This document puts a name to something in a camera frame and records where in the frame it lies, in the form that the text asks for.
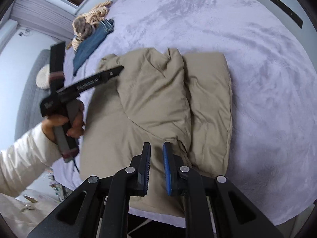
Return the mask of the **white sleeved left forearm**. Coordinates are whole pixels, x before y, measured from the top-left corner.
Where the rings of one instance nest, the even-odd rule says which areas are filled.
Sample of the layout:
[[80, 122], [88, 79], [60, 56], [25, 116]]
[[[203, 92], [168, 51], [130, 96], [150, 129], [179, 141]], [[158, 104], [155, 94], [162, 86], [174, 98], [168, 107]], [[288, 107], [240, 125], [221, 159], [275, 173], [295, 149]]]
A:
[[1, 150], [1, 193], [19, 196], [60, 157], [58, 146], [46, 137], [41, 124], [36, 125]]

